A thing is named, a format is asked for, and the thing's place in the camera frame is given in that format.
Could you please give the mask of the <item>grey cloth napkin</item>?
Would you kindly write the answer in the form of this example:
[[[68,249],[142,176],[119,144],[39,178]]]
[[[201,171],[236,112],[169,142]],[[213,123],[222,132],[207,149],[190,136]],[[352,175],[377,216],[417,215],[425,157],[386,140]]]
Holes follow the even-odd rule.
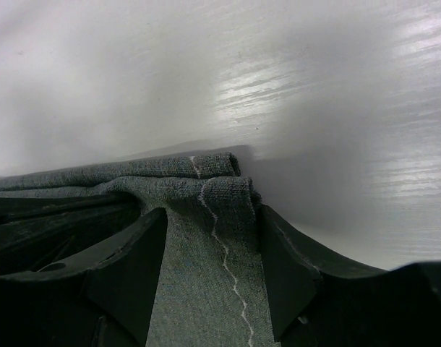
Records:
[[[148,346],[273,346],[252,180],[231,153],[131,160],[0,179],[0,197],[127,192],[168,213]]]

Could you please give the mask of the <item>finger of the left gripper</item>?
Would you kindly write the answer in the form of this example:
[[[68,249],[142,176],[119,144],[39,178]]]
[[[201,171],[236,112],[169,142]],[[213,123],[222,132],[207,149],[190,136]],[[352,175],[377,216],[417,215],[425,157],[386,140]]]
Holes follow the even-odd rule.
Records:
[[[139,216],[139,202],[125,193],[0,197],[0,275],[40,270],[117,234]]]

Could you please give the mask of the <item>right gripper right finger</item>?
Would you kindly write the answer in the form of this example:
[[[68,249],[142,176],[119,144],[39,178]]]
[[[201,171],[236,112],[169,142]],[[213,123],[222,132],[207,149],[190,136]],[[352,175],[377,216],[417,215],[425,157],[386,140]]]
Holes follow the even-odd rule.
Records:
[[[304,310],[337,279],[385,271],[339,254],[298,231],[267,205],[258,210],[258,236],[274,340],[280,342]]]

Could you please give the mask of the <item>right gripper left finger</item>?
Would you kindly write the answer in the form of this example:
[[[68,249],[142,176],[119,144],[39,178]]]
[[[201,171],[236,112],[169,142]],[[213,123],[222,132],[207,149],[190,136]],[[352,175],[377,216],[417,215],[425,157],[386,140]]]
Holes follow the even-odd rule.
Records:
[[[167,226],[156,208],[38,271],[0,275],[0,346],[145,345]]]

